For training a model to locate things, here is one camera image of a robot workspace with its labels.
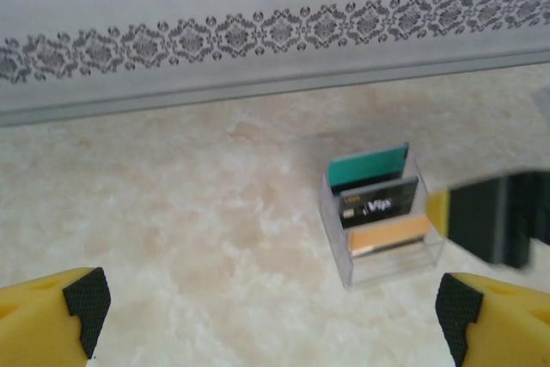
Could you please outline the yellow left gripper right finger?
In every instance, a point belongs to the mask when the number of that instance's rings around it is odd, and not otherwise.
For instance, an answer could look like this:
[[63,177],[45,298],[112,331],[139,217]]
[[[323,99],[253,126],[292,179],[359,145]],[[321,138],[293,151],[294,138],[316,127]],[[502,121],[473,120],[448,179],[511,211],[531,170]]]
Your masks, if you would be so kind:
[[455,367],[550,367],[550,293],[445,273],[435,310]]

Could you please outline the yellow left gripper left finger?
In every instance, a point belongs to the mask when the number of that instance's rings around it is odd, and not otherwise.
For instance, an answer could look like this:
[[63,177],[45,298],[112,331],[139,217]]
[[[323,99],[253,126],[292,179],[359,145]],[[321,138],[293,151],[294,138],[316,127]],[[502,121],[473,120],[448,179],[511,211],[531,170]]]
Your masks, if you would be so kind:
[[0,367],[86,367],[110,305],[101,267],[0,288]]

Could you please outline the black Vip credit card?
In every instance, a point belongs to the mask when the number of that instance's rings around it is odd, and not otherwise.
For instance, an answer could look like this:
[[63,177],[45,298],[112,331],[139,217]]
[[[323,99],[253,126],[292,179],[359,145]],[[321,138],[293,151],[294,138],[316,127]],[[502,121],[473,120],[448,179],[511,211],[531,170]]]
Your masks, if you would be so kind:
[[344,229],[408,214],[419,183],[417,176],[379,182],[343,191],[338,197]]

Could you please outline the gold card with black stripe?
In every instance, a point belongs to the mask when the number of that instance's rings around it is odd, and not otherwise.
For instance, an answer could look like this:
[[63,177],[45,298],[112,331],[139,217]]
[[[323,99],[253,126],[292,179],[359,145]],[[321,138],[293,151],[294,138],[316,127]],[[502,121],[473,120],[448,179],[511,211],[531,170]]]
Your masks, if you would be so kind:
[[426,216],[392,218],[354,227],[348,232],[347,247],[352,256],[367,254],[402,242],[423,240],[431,227]]

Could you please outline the teal credit card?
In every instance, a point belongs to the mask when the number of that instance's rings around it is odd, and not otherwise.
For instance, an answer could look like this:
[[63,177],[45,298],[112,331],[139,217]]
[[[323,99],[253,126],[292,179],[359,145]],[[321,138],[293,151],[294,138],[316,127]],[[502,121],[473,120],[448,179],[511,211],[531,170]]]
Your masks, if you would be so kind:
[[327,182],[332,195],[398,179],[406,166],[409,143],[334,158],[327,167]]

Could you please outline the aluminium wall rail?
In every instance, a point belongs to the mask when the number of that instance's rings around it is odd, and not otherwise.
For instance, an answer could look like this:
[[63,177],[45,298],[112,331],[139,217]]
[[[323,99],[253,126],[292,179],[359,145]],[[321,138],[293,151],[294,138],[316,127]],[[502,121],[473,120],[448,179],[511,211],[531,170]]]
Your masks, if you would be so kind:
[[550,64],[550,49],[500,54],[493,57],[452,59],[397,66],[382,66],[326,76],[296,77],[261,83],[229,83],[212,88],[174,90],[95,101],[72,102],[0,111],[0,128],[40,124],[48,121],[97,117],[164,107],[180,107],[210,101],[227,101],[262,95],[280,95],[312,89],[330,89],[358,84],[387,83],[405,79],[502,70],[510,67]]

